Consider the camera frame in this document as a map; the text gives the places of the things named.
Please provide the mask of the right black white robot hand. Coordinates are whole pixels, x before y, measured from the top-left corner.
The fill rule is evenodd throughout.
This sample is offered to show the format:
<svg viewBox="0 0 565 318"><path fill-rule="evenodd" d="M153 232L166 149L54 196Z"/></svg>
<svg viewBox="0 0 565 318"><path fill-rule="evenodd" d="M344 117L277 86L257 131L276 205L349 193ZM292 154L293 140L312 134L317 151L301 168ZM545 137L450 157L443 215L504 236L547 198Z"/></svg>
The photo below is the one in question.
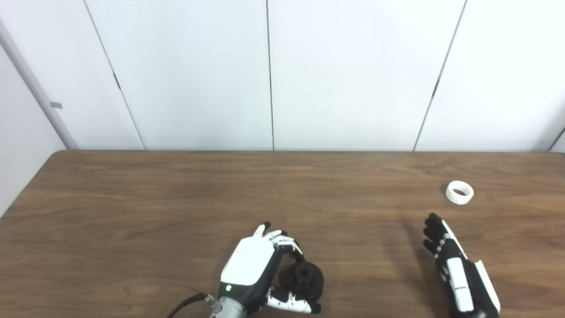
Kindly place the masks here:
<svg viewBox="0 0 565 318"><path fill-rule="evenodd" d="M491 279L479 261L470 261L448 224L430 213L423 230L423 246L432 254L444 284L451 318L498 318L501 303Z"/></svg>

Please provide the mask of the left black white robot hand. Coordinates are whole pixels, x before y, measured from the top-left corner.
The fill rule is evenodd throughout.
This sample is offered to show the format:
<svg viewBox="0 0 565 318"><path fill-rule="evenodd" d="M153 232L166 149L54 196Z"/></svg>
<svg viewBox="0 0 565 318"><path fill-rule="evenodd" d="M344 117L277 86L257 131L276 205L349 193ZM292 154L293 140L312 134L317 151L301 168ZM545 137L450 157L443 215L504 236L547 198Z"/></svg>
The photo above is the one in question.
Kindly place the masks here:
<svg viewBox="0 0 565 318"><path fill-rule="evenodd" d="M286 231L264 222L238 242L220 276L212 318L246 318L272 307L298 313L321 312L324 276L308 262Z"/></svg>

